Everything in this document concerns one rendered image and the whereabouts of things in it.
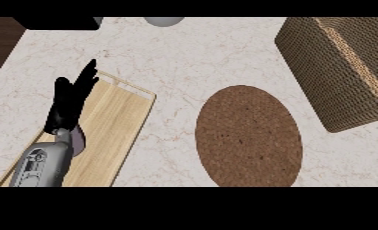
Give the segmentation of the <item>pale wooden cutting board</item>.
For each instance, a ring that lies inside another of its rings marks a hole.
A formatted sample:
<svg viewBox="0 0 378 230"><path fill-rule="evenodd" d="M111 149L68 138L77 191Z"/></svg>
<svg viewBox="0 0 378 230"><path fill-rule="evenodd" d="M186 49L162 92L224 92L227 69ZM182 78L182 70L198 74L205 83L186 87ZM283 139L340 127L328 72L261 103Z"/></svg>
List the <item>pale wooden cutting board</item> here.
<svg viewBox="0 0 378 230"><path fill-rule="evenodd" d="M80 117L86 148L72 158L63 187L109 187L145 124L156 94L103 71Z"/></svg>

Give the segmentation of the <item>brown wicker basket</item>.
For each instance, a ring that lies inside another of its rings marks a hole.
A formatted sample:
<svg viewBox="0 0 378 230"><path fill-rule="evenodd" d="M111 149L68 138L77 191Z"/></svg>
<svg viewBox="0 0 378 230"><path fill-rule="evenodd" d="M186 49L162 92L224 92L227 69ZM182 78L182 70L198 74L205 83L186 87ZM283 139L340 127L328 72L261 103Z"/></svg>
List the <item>brown wicker basket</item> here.
<svg viewBox="0 0 378 230"><path fill-rule="evenodd" d="M275 44L325 129L378 121L378 17L289 17Z"/></svg>

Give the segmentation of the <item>purple sweet potato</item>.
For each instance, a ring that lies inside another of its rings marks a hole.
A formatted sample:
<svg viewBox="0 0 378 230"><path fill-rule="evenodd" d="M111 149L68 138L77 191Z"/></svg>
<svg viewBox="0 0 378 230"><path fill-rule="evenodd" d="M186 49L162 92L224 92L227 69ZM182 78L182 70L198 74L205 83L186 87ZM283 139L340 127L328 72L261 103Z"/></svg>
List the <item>purple sweet potato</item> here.
<svg viewBox="0 0 378 230"><path fill-rule="evenodd" d="M71 131L71 138L74 149L72 156L77 156L86 149L86 135L80 126L75 126L74 130Z"/></svg>

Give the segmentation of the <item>black appliance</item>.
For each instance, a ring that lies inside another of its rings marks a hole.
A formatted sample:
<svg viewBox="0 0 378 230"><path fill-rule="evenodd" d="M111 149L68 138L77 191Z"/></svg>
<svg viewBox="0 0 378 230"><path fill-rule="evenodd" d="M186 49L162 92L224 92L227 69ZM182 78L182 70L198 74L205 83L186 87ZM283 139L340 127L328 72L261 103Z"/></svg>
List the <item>black appliance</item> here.
<svg viewBox="0 0 378 230"><path fill-rule="evenodd" d="M97 30L102 17L15 17L29 30Z"/></svg>

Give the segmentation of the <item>brown round placemat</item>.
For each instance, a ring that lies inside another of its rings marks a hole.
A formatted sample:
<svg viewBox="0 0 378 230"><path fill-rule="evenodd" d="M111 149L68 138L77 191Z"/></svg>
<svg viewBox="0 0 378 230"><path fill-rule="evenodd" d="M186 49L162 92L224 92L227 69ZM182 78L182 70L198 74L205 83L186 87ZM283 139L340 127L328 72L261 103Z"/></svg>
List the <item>brown round placemat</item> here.
<svg viewBox="0 0 378 230"><path fill-rule="evenodd" d="M288 187L303 161L301 135L281 101L264 90L229 86L208 98L195 128L196 151L221 187Z"/></svg>

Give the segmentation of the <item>grey rounded object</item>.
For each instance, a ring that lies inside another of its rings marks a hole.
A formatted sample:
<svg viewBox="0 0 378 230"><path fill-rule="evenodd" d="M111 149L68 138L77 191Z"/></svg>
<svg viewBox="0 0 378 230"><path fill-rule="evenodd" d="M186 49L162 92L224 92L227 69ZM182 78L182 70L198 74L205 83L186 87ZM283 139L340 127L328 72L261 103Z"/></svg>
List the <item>grey rounded object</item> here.
<svg viewBox="0 0 378 230"><path fill-rule="evenodd" d="M145 20L156 27L170 27L180 23L183 17L146 17Z"/></svg>

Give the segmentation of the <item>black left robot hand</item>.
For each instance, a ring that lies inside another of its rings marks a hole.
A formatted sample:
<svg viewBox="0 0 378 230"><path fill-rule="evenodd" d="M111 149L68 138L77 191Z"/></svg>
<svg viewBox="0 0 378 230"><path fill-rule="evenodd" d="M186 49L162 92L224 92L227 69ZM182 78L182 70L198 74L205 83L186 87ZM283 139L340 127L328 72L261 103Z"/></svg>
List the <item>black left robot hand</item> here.
<svg viewBox="0 0 378 230"><path fill-rule="evenodd" d="M74 83L65 77L56 79L53 104L44 124L46 133L55 135L61 128L72 131L78 125L84 102L99 81L96 74L96 60L92 60Z"/></svg>

